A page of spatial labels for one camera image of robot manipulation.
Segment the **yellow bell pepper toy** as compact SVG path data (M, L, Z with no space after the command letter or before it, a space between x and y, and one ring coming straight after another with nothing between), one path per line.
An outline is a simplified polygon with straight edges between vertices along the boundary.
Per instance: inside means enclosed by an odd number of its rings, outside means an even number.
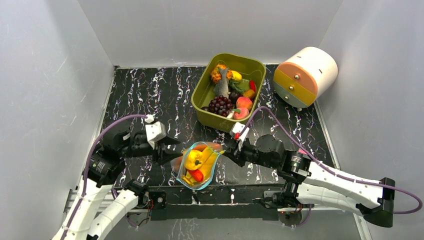
M199 150L191 150L186 154L184 167L187 170L197 170L202 164L203 153Z

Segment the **red chili toy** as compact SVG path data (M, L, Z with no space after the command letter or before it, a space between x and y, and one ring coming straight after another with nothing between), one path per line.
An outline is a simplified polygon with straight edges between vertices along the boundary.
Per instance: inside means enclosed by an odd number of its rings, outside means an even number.
M190 179L193 179L195 182L202 182L204 180L204 174L199 170L188 170Z

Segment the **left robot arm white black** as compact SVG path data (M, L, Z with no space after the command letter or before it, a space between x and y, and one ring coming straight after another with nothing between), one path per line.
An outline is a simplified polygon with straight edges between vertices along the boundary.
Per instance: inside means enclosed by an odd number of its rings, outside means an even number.
M54 240L103 240L133 208L149 203L149 187L132 179L101 213L98 210L125 169L126 158L151 156L163 165L182 156L168 148L181 141L167 135L151 114L132 114L111 123L94 140L76 197Z

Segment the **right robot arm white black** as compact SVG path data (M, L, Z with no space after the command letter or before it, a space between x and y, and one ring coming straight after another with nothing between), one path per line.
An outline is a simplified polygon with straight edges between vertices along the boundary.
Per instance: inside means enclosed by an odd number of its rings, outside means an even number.
M395 181L390 178L370 180L316 163L304 153L287 150L270 134L256 144L234 140L223 154L240 167L253 163L276 170L284 179L283 190L266 196L264 204L321 205L355 213L379 227L393 226Z

